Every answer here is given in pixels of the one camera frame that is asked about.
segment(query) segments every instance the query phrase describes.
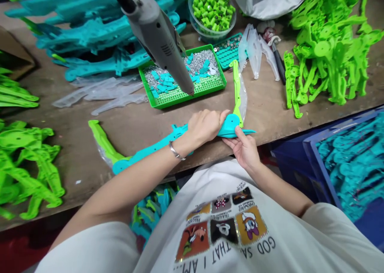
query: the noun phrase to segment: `blue plastic crate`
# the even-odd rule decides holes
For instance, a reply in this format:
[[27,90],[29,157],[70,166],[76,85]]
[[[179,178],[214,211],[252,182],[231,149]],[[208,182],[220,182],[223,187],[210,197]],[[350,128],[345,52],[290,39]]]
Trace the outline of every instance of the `blue plastic crate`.
[[[272,144],[283,179],[305,193],[314,202],[327,202],[342,210],[316,144],[384,112],[384,106],[339,120],[321,129]],[[384,202],[375,200],[355,222],[357,228],[380,250],[384,250]]]

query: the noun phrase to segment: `plastic container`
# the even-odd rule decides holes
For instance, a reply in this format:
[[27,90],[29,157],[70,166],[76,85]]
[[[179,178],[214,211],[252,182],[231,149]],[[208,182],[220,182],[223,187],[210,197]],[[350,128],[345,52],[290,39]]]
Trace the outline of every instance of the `plastic container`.
[[203,24],[201,24],[200,21],[197,20],[197,18],[193,14],[192,4],[193,4],[193,0],[188,0],[190,22],[192,24],[192,27],[197,31],[197,33],[201,37],[202,41],[209,44],[215,44],[217,42],[220,42],[226,39],[228,33],[234,28],[236,24],[237,11],[235,11],[232,15],[232,20],[229,25],[229,29],[218,32],[205,27]]
[[[197,53],[204,50],[211,50],[215,56],[217,64],[219,65],[218,58],[211,44],[189,49],[186,51],[186,53],[189,56],[191,53]],[[153,108],[157,108],[157,109],[167,108],[169,106],[179,104],[179,103],[209,94],[211,92],[224,89],[225,86],[227,85],[227,80],[225,79],[223,70],[221,69],[220,66],[217,66],[220,72],[219,77],[213,76],[213,77],[205,78],[205,80],[200,83],[195,83],[195,94],[193,96],[190,96],[187,93],[184,93],[183,91],[181,91],[179,87],[177,87],[176,89],[169,91],[168,93],[160,93],[159,98],[155,98],[151,92],[150,86],[148,85],[147,79],[145,78],[145,68],[152,65],[154,65],[153,61],[149,61],[145,63],[144,65],[139,67],[139,73],[140,73],[141,79],[143,80],[144,88],[147,93],[149,103]]]
[[[384,106],[356,114],[284,141],[272,144],[271,154],[277,159],[282,177],[306,194],[313,202],[326,202],[343,210],[316,144],[342,131],[375,118]],[[384,200],[368,205],[356,227],[381,251],[384,250]]]

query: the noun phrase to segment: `green plastic tray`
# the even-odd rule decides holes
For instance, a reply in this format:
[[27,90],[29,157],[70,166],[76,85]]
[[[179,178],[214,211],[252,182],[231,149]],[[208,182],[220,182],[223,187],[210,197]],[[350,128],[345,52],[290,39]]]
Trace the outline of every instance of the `green plastic tray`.
[[215,92],[221,89],[224,89],[227,85],[227,80],[224,77],[223,70],[221,69],[219,60],[215,54],[212,44],[204,45],[201,47],[189,49],[186,51],[189,56],[191,53],[198,53],[204,50],[211,50],[215,56],[217,62],[217,68],[220,71],[220,76],[213,76],[208,78],[201,79],[200,83],[195,84],[195,95],[189,96],[187,93],[181,91],[179,87],[174,90],[169,91],[168,93],[160,93],[159,98],[155,98],[150,90],[147,79],[145,78],[145,69],[149,66],[154,65],[153,61],[148,61],[139,67],[139,73],[144,84],[145,91],[147,93],[149,103],[153,108],[163,109],[170,107],[175,104],[179,104],[203,95],[206,95],[211,92]]

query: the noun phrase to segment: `green plastic clips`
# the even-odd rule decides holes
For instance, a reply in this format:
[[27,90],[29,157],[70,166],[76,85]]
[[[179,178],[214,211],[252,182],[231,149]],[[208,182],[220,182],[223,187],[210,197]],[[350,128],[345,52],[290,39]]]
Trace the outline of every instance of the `green plastic clips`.
[[201,24],[218,32],[229,29],[236,12],[230,0],[193,0],[192,9]]

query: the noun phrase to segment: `tool handle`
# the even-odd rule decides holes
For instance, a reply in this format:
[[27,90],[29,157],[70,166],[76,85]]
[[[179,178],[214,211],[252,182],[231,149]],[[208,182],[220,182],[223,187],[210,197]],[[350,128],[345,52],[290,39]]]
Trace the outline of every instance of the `tool handle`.
[[273,51],[273,55],[275,56],[275,59],[276,59],[277,69],[279,71],[281,81],[283,82],[283,85],[285,85],[285,83],[286,83],[285,68],[284,68],[284,64],[283,64],[283,61],[281,59],[280,53],[278,50],[275,50],[275,51]]

